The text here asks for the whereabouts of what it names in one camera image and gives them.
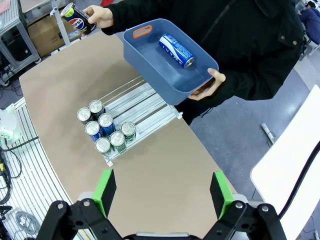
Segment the person's right hand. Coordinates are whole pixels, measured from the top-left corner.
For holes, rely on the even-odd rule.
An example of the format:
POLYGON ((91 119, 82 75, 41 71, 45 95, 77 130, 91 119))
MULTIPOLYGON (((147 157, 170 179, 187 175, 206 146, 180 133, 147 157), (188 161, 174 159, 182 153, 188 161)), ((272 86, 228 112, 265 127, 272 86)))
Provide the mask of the person's right hand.
POLYGON ((95 24, 99 29, 108 28, 114 24, 113 13, 108 8, 90 5, 83 12, 88 15, 88 22, 95 24))

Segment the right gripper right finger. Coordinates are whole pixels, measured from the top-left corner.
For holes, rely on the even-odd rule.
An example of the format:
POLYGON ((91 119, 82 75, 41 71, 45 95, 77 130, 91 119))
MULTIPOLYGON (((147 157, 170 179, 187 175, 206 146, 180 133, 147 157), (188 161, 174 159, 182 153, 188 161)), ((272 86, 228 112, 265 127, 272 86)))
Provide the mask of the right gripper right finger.
POLYGON ((233 197, 222 171, 212 175, 210 194, 217 222, 203 237, 205 240, 230 240, 236 232, 250 240, 285 240, 286 235, 275 208, 268 203, 257 207, 233 197))

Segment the person's left hand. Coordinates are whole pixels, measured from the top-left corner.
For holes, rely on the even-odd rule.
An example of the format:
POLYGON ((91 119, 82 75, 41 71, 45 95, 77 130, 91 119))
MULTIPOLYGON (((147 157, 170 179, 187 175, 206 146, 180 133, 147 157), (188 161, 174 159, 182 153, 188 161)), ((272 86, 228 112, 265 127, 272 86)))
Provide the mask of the person's left hand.
POLYGON ((188 97, 189 99, 199 101, 203 98, 210 97, 226 80, 226 76, 214 68, 208 68, 207 72, 212 78, 192 92, 188 97))

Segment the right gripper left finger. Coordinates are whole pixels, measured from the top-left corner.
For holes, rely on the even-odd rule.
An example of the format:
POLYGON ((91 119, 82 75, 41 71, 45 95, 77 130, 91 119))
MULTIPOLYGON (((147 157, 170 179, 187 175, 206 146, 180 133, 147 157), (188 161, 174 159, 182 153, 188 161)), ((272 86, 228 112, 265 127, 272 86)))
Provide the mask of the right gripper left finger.
POLYGON ((54 201, 41 224, 38 240, 72 240, 79 230, 90 230, 96 240, 121 240, 122 237, 108 220, 117 185, 112 169, 103 171, 92 197, 54 201))

